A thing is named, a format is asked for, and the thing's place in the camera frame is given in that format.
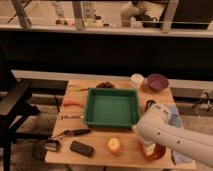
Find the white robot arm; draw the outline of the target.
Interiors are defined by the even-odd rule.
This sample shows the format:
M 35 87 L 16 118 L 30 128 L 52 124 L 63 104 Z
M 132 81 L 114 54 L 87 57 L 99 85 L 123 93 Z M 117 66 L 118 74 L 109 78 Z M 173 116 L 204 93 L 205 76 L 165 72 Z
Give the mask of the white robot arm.
M 170 119 L 168 107 L 156 103 L 145 111 L 132 130 L 145 147 L 160 144 L 213 168 L 213 136 L 171 126 Z

